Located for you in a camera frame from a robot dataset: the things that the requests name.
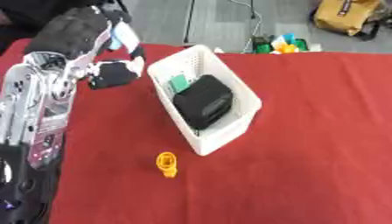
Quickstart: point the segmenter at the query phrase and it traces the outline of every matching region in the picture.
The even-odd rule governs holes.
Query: yellow object
[[[295,53],[297,50],[297,47],[295,45],[284,45],[280,52],[282,53]]]
[[[163,152],[157,156],[157,167],[166,178],[175,178],[177,175],[177,159],[171,152]]]

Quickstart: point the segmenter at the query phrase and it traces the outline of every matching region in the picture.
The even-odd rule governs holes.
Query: gray floor
[[[192,0],[123,1],[143,42],[183,45]],[[391,30],[383,29],[376,40],[361,42],[315,28],[308,23],[307,16],[317,3],[318,0],[255,0],[255,8],[262,14],[258,33],[294,32],[309,43],[320,43],[325,51],[392,53]],[[247,7],[228,0],[195,0],[189,41],[218,46],[225,52],[240,52],[255,24]]]

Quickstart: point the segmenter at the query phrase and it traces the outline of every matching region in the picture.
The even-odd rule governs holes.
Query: red tablecloth
[[[24,44],[0,59],[2,73]],[[179,50],[146,48],[150,63]],[[146,74],[102,91],[81,83],[52,223],[392,223],[392,56],[220,57],[263,108],[207,157],[192,152]],[[177,178],[155,167],[162,151],[177,154]]]

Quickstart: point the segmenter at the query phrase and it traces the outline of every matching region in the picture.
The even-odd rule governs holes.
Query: white plastic basket
[[[262,101],[208,47],[196,45],[162,59],[148,68],[157,95],[181,133],[197,154],[208,155],[242,135],[248,128]],[[169,80],[183,74],[189,82],[202,74],[211,74],[234,93],[233,107],[218,122],[205,130],[192,129],[172,104],[174,92]]]

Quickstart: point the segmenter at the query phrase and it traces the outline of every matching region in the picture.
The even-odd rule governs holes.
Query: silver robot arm
[[[0,224],[48,222],[77,81],[87,78],[92,89],[100,89],[141,76],[144,52],[128,22],[120,11],[95,6],[70,10],[50,22],[25,48],[23,62],[4,76]],[[129,60],[94,63],[102,50],[121,45]]]

